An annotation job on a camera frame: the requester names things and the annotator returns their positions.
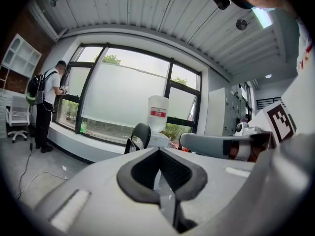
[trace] ceiling light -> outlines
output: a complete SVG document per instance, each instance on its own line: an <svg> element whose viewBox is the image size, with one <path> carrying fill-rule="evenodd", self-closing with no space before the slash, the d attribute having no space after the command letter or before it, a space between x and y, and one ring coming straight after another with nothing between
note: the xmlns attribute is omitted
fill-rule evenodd
<svg viewBox="0 0 315 236"><path fill-rule="evenodd" d="M260 8L253 8L253 12L255 13L256 17L260 21L261 26L265 29L266 27L272 25L271 18L267 11L260 9Z"/></svg>

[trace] black backpack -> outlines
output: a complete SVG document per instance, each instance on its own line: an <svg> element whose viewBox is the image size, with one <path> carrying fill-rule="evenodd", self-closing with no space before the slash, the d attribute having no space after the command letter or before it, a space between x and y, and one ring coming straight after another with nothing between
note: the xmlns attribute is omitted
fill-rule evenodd
<svg viewBox="0 0 315 236"><path fill-rule="evenodd" d="M57 73L56 71L53 71L47 76L47 78L45 78L47 72L36 75L30 80L28 84L26 99L31 106L42 103L46 80L53 74Z"/></svg>

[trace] white ceiling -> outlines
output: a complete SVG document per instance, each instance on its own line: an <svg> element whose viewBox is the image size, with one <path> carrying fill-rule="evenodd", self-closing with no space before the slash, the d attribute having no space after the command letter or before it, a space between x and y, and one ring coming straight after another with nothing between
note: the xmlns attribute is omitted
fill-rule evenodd
<svg viewBox="0 0 315 236"><path fill-rule="evenodd" d="M212 0L58 0L56 7L50 0L36 1L56 32L102 24L159 31L206 54L234 83L295 69L289 61L297 53L286 55L281 27L287 22L273 17L263 29L251 10L233 4L222 11ZM249 23L244 31L235 27L237 19Z"/></svg>

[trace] floor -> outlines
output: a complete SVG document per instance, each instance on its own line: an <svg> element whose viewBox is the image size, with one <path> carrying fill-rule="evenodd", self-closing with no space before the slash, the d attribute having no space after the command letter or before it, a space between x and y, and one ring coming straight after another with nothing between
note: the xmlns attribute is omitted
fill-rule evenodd
<svg viewBox="0 0 315 236"><path fill-rule="evenodd" d="M14 144L10 138L0 139L1 168L14 196L19 192L19 180L25 170L27 158L30 154L30 142L30 138L24 141L21 136L17 137ZM63 178L71 178L86 166L87 164L66 155L56 148L52 152L43 154L39 149L35 149L33 144L28 170L22 178L21 190L25 189L28 182L35 175L43 171L48 171ZM34 208L48 192L63 181L59 177L43 173L30 183L27 190L22 193L20 201Z"/></svg>

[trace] white t-shirt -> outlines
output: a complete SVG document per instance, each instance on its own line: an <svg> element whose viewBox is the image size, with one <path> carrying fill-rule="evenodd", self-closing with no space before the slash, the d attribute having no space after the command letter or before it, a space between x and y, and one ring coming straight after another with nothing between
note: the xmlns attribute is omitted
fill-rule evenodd
<svg viewBox="0 0 315 236"><path fill-rule="evenodd" d="M55 68L52 68L47 71L45 78L49 78L45 81L45 88L44 88L44 101L54 105L56 94L54 91L54 87L60 87L60 76L58 73L58 70Z"/></svg>

